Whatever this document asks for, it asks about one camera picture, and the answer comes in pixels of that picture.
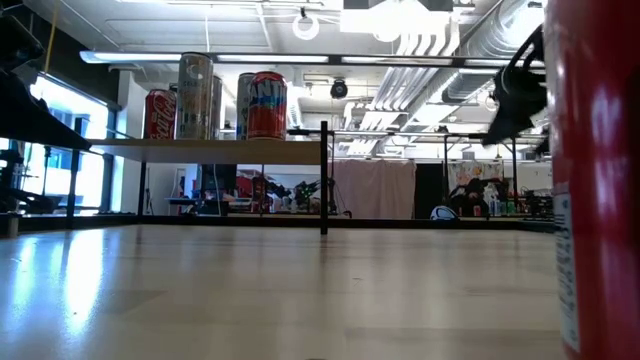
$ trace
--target shelf leg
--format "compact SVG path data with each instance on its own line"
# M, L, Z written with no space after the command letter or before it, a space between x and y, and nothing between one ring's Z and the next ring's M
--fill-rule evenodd
M327 179L329 131L326 121L320 123L320 132L320 234L326 235L329 232L329 204L327 202L327 188L329 186Z
M142 222L142 216L144 216L144 184L147 180L147 162L140 163L140 186L138 192L138 223Z
M444 136L444 165L443 167L443 171L444 171L444 184L442 185L442 188L444 189L444 199L445 199L445 205L449 205L449 191L451 191L451 189L449 189L449 148L447 146L447 140L448 140L448 136L445 135Z
M518 213L518 165L516 164L516 138L511 138L511 160L513 161L513 208Z

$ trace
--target black metal post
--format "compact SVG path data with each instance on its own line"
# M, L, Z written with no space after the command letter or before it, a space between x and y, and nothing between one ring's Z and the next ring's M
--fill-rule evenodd
M138 187L138 222L142 222L144 208L144 184L147 180L147 162L140 163L140 186Z
M320 234L326 235L329 232L329 204L327 202L328 182L328 162L327 154L328 125L326 121L320 123Z
M518 168L516 166L516 138L511 138L511 158L513 159L513 207L518 213Z
M444 136L444 198L449 203L449 147L447 146L447 135Z
M260 217L262 217L264 213L264 203L267 200L267 178L264 176L264 164L261 165L260 177L262 178L262 194L260 195L258 206L260 207Z
M100 197L100 211L111 210L111 190L113 189L113 155L102 155L104 161L102 171L102 196Z
M82 135L82 118L77 117L73 122L73 131ZM69 180L69 194L67 195L67 229L73 229L73 216L76 212L76 183L80 168L80 150L71 152L71 179Z

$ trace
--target black curtain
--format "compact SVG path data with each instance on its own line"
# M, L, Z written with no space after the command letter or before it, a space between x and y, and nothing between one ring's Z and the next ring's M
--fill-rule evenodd
M415 218L429 219L434 207L442 205L444 198L442 164L417 164L415 191Z

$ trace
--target red soda can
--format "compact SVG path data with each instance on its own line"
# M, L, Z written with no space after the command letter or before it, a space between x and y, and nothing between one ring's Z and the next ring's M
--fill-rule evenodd
M248 140L285 140L287 135L287 84L278 73L256 73L249 91Z
M173 139L176 125L176 94L154 89L145 98L144 138Z

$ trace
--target fluorescent light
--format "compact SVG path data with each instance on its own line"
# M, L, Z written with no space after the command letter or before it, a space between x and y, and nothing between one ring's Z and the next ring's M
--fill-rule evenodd
M179 62L178 53L120 53L80 51L80 57L87 64L120 64L139 62Z
M470 75L495 75L498 70L492 69L460 69L460 74L470 74Z
M262 4L265 7L324 7L322 2L318 1L264 1L264 0L116 0L122 3L137 3L137 4L170 4L170 5L206 5L206 6L251 6L255 7L256 4Z
M220 54L216 55L220 63L317 63L326 64L328 56L322 55L251 55L251 54Z
M509 65L511 59L467 59L465 65L469 67L504 67ZM519 60L516 66L524 65L524 60ZM531 69L544 70L544 63L540 61L533 61L531 63Z
M387 136L387 131L336 131L336 135Z
M399 132L396 133L396 136L419 136L419 137L444 137L445 133L411 133L411 132Z
M370 64L370 65L413 65L413 66L451 66L451 59L436 57L401 57L401 56L343 56L345 64Z

